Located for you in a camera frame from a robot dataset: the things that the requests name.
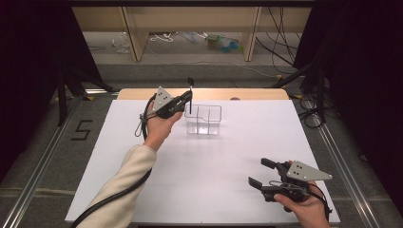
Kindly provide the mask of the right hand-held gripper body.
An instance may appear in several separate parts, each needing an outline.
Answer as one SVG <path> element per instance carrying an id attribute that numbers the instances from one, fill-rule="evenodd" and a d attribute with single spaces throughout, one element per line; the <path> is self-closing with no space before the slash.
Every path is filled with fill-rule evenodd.
<path id="1" fill-rule="evenodd" d="M 261 193 L 266 201 L 274 201 L 275 194 L 282 194 L 294 202 L 304 202 L 309 196 L 309 181 L 328 181 L 333 178 L 331 174 L 320 171 L 300 161 L 289 163 L 276 162 L 280 176 L 279 185 L 271 180 L 268 186 L 261 187 Z"/>

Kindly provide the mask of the thin black brush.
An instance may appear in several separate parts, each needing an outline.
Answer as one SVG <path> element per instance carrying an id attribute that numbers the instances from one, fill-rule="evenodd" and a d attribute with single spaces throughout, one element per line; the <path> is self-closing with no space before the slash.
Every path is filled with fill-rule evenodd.
<path id="1" fill-rule="evenodd" d="M 192 99 L 193 99 L 193 86 L 195 84 L 194 79 L 191 77 L 187 78 L 189 84 L 190 98 L 189 98 L 189 114 L 192 114 Z"/>

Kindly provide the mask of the black metal stand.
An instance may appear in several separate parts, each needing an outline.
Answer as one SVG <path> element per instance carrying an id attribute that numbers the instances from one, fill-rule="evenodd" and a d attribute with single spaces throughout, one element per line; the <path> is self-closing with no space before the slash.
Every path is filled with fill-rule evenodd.
<path id="1" fill-rule="evenodd" d="M 67 95 L 66 87 L 74 97 L 88 97 L 89 93 L 84 89 L 82 82 L 89 82 L 105 92 L 119 92 L 119 89 L 105 84 L 101 79 L 96 79 L 82 70 L 74 67 L 65 67 L 57 75 L 57 95 L 59 105 L 59 125 L 67 119 Z"/>
<path id="2" fill-rule="evenodd" d="M 321 63 L 312 62 L 307 66 L 302 67 L 290 76 L 286 77 L 285 79 L 271 85 L 271 88 L 281 88 L 283 86 L 286 86 L 300 76 L 304 76 L 304 80 L 300 86 L 303 94 L 311 93 L 314 88 L 317 89 L 315 113 L 324 124 L 324 71 L 321 68 Z"/>

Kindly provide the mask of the clear plastic organizer box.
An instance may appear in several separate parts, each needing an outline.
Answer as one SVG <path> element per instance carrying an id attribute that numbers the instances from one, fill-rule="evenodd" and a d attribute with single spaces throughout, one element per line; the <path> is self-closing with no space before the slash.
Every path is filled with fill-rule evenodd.
<path id="1" fill-rule="evenodd" d="M 188 134 L 219 135 L 222 109 L 219 105 L 192 104 L 192 114 L 189 114 L 189 104 L 185 107 L 184 117 Z"/>

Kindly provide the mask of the black curtain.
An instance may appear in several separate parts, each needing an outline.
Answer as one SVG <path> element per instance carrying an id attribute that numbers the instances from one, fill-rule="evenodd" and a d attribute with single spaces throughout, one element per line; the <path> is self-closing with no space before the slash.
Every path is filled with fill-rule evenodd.
<path id="1" fill-rule="evenodd" d="M 344 123 L 403 213 L 403 0 L 317 0 L 297 51 L 307 65 L 344 10 L 328 62 L 330 91 Z"/>
<path id="2" fill-rule="evenodd" d="M 58 86 L 82 95 L 102 78 L 68 0 L 0 0 L 0 181 Z"/>

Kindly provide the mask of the beige wooden shelf unit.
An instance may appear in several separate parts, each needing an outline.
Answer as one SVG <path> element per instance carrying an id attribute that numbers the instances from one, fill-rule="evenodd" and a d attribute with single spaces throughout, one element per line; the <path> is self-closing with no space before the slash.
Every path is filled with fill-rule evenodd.
<path id="1" fill-rule="evenodd" d="M 140 61 L 151 32 L 237 32 L 244 60 L 252 60 L 256 34 L 284 26 L 304 31 L 311 10 L 287 7 L 74 7 L 83 31 L 126 32 L 132 56 Z"/>

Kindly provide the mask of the clear plastic bottle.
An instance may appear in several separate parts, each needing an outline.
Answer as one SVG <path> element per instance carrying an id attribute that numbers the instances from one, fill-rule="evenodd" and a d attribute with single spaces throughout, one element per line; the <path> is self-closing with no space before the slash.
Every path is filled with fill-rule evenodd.
<path id="1" fill-rule="evenodd" d="M 116 51 L 118 53 L 130 53 L 130 44 L 128 43 L 127 35 L 125 32 L 120 32 L 117 37 L 112 39 L 111 44 L 116 48 Z"/>

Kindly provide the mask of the colourful plastic bundle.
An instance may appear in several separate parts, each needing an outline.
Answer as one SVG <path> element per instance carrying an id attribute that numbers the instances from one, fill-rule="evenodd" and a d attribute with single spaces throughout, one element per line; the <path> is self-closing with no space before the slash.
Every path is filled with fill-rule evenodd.
<path id="1" fill-rule="evenodd" d="M 228 38 L 218 34 L 208 34 L 205 40 L 210 48 L 218 49 L 223 53 L 232 51 L 243 52 L 240 42 L 233 38 Z"/>

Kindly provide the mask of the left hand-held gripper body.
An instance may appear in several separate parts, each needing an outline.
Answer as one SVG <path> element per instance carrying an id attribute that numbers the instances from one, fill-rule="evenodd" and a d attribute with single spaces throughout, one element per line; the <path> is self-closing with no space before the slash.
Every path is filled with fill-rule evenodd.
<path id="1" fill-rule="evenodd" d="M 182 103 L 181 97 L 171 96 L 164 88 L 160 86 L 156 93 L 154 105 L 152 105 L 152 112 L 162 119 L 168 119 L 177 112 L 183 111 L 184 104 Z"/>

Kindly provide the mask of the aluminium floor rail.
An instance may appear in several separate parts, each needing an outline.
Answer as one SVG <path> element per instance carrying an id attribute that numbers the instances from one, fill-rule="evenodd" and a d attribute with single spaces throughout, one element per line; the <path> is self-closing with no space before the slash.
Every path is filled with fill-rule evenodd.
<path id="1" fill-rule="evenodd" d="M 41 156 L 34 169 L 29 173 L 29 178 L 22 188 L 0 188 L 0 196 L 16 197 L 12 207 L 8 210 L 7 216 L 3 222 L 0 223 L 0 228 L 18 228 L 22 218 L 29 208 L 35 192 L 45 176 L 48 167 L 57 152 L 57 149 L 67 131 L 69 122 L 74 115 L 80 98 L 73 98 L 67 108 L 67 115 L 65 118 L 56 125 L 51 138 L 49 139 L 46 148 L 41 152 Z"/>
<path id="2" fill-rule="evenodd" d="M 338 175 L 341 177 L 350 198 L 358 212 L 361 220 L 363 221 L 366 228 L 380 228 L 379 222 L 374 215 L 374 210 L 372 209 L 370 203 L 366 200 L 363 192 L 358 186 L 358 183 L 348 167 L 347 162 L 343 158 L 333 135 L 331 134 L 328 126 L 326 125 L 323 118 L 319 117 L 317 111 L 317 105 L 308 100 L 302 101 L 301 106 L 314 117 L 314 123 L 319 131 L 322 140 L 324 141 L 329 153 L 332 158 L 335 167 L 337 169 Z"/>

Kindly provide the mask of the person's left hand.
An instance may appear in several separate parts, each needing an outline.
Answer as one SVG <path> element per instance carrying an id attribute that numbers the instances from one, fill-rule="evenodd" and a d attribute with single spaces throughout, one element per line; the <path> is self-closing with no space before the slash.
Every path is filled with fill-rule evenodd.
<path id="1" fill-rule="evenodd" d="M 182 117 L 181 112 L 175 113 L 168 119 L 162 119 L 158 116 L 152 117 L 147 121 L 147 137 L 144 145 L 158 151 L 165 139 L 171 133 L 173 125 Z"/>

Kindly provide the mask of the person's right hand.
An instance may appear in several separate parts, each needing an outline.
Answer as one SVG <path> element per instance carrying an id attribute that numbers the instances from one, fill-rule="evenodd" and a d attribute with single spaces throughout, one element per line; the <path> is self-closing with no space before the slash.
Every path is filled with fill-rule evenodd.
<path id="1" fill-rule="evenodd" d="M 323 193 L 317 188 L 314 181 L 309 182 L 310 191 L 317 195 L 310 196 L 306 201 L 297 203 L 281 194 L 274 195 L 276 202 L 290 209 L 297 217 L 303 228 L 331 228 L 325 216 L 325 206 L 321 201 Z"/>

